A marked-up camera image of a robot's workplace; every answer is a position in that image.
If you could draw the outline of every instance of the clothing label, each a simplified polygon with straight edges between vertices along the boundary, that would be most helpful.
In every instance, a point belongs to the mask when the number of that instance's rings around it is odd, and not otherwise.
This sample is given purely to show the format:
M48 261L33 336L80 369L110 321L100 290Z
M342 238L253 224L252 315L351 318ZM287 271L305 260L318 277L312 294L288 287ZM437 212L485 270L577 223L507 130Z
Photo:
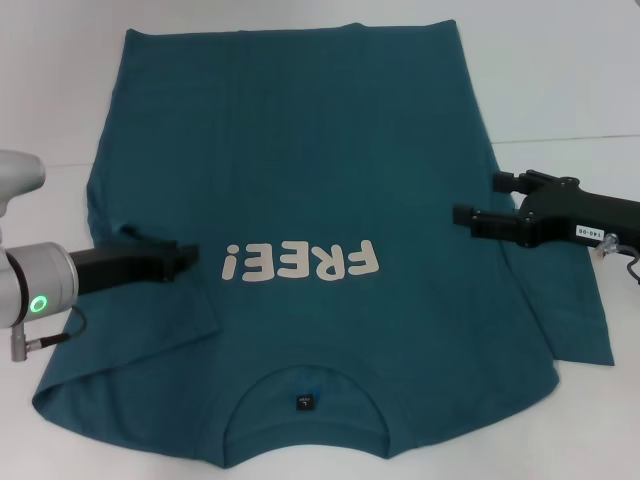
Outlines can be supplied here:
M604 239L604 230L598 228L585 227L584 225L576 225L576 237L589 238L591 240Z
M296 397L296 410L313 410L313 395L298 395Z

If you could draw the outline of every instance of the label sticker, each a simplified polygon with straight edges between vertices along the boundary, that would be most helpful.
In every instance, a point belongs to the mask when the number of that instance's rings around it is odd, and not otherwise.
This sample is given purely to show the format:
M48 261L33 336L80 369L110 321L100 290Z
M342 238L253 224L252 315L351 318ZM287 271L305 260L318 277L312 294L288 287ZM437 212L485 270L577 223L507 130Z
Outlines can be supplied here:
M602 241L604 239L604 230L600 230L599 228L585 227L584 225L576 225L576 237Z

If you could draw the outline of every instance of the t-shirt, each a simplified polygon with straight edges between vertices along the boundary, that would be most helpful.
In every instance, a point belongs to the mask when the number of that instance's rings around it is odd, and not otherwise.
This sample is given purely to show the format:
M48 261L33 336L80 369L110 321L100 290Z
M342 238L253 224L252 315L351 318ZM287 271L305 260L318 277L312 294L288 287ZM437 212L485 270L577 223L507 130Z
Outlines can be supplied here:
M611 365L585 248L453 224L455 203L513 209L495 171L453 21L129 31L91 234L135 228L200 260L81 297L89 327L35 408L221 467L296 444L389 458L538 402L554 359Z

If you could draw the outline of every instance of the white background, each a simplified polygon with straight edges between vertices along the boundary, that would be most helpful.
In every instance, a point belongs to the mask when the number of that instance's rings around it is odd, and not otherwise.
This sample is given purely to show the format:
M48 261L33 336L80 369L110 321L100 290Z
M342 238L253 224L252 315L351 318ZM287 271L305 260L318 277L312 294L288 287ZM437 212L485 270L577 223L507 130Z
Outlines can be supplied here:
M6 246L88 247L84 186L124 34L426 25L453 18L500 165L572 175L640 201L640 7L635 0L0 0L0 148L39 155L45 186L9 205ZM281 449L223 471L101 444L46 423L31 396L50 351L13 364L0 331L3 479L636 479L640 287L625 259L595 265L617 365L560 362L533 408L392 460ZM34 322L52 333L64 317Z

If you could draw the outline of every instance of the white surface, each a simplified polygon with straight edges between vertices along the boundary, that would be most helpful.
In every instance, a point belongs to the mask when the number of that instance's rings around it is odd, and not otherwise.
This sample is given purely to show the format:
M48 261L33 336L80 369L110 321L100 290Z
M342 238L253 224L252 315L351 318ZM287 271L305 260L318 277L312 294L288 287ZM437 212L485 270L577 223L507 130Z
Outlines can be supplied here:
M569 174L640 201L640 8L633 0L0 0L0 148L50 166L14 200L5 243L90 245L84 186L127 28L146 33L430 24L454 18L503 169ZM0 331L0 476L24 479L635 479L640 476L640 290L624 259L596 265L617 365L559 363L556 392L524 413L385 461L301 446L223 471L100 444L44 422L30 399L50 351L9 361ZM30 335L64 319L33 322Z

